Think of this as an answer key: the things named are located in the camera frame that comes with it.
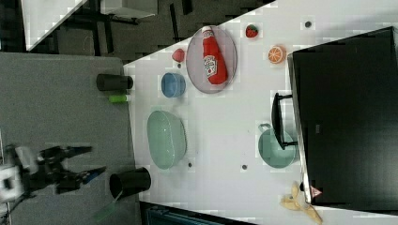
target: ketchup label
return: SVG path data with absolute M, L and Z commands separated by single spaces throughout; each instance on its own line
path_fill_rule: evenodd
M 210 38 L 210 37 L 214 37 L 214 33 L 211 30 L 207 30 L 205 32 L 203 32 L 203 38 Z
M 217 73 L 217 60 L 213 55 L 208 55 L 205 58 L 205 70 L 207 77 L 211 77 Z

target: green bowl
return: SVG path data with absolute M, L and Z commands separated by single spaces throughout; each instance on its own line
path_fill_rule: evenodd
M 162 170 L 175 166 L 185 155 L 187 143 L 181 120 L 165 111 L 154 111 L 147 121 L 149 151 Z
M 287 143 L 292 142 L 292 138 L 286 132 L 284 133 L 284 140 Z M 261 134 L 258 140 L 258 151 L 261 158 L 273 168 L 284 168 L 292 164 L 296 157 L 296 146 L 286 146 L 284 150 L 276 140 L 273 128 L 267 129 Z

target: black cup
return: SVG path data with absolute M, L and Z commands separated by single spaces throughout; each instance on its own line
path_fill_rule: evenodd
M 100 91 L 117 91 L 131 89 L 133 85 L 132 77 L 99 74 L 97 76 L 97 87 Z
M 148 190 L 151 185 L 149 171 L 146 168 L 114 173 L 109 180 L 109 189 L 114 198 L 122 192 L 119 199 Z

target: gray surface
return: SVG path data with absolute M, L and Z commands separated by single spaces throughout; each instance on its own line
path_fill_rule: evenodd
M 97 90 L 96 75 L 120 74 L 116 58 L 0 53 L 0 127 L 5 144 L 27 145 L 36 153 L 54 145 L 91 145 L 93 152 L 66 161 L 79 172 L 108 170 L 77 191 L 37 192 L 11 214 L 12 224 L 97 224 L 93 214 L 113 198 L 111 173 L 134 167 L 127 104 L 113 105 Z M 102 224 L 139 224 L 135 197 L 122 200 Z
M 102 55 L 119 57 L 124 63 L 128 63 L 175 44 L 170 15 L 171 4 L 175 5 L 178 36 L 182 39 L 190 38 L 204 25 L 225 23 L 265 4 L 261 0 L 191 1 L 193 12 L 188 15 L 183 15 L 181 0 L 158 0 L 159 14 L 140 19 L 139 25 L 112 22 L 115 47 L 113 53 L 105 52 L 103 24 L 99 23 L 99 42 Z M 69 34 L 65 31 L 60 31 L 58 34 L 60 54 L 91 55 L 93 53 L 93 51 L 89 50 L 89 45 L 90 43 L 92 44 L 92 39 L 90 38 L 92 35 L 89 32 L 87 33 L 83 30 L 73 31 L 72 29 L 68 30 L 68 32 Z

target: red ketchup bottle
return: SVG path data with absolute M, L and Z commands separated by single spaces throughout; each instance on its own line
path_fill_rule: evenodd
M 203 60 L 208 80 L 211 84 L 222 84 L 227 78 L 225 61 L 210 26 L 202 28 Z

